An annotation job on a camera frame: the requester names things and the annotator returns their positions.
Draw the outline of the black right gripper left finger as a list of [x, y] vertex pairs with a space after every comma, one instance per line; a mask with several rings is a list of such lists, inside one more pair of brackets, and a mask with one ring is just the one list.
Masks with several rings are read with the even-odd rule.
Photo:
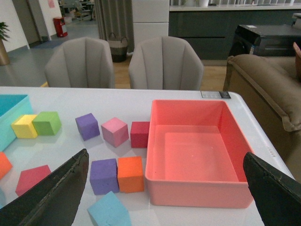
[[82, 149], [0, 210], [2, 226], [70, 226], [83, 195], [89, 154]]

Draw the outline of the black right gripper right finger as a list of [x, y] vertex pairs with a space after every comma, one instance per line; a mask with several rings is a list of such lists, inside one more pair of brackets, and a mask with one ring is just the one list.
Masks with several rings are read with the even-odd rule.
[[248, 152], [243, 169], [256, 208], [266, 226], [301, 224], [301, 184]]

